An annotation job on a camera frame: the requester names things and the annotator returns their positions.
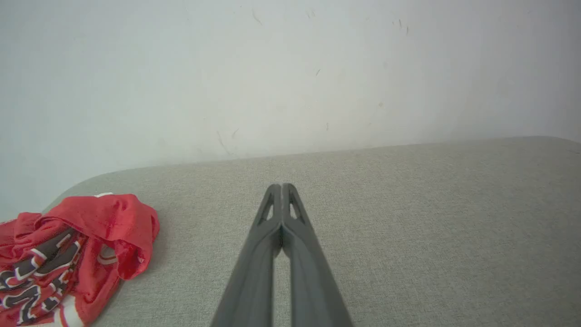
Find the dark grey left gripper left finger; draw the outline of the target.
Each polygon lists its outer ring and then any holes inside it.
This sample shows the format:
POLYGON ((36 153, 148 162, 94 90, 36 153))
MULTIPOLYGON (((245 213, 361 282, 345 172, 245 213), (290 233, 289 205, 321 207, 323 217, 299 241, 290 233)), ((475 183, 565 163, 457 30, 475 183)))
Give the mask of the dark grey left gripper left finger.
POLYGON ((268 186, 252 221, 212 327, 273 325, 273 261, 281 250, 281 185, 268 186))

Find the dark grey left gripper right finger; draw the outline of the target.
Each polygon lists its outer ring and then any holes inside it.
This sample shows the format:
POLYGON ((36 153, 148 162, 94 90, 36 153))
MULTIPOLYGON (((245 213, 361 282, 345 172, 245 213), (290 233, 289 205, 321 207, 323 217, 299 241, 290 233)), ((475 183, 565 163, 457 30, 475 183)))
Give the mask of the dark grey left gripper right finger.
POLYGON ((352 327, 313 225, 293 184, 282 186, 282 248, 290 260, 293 327, 352 327))

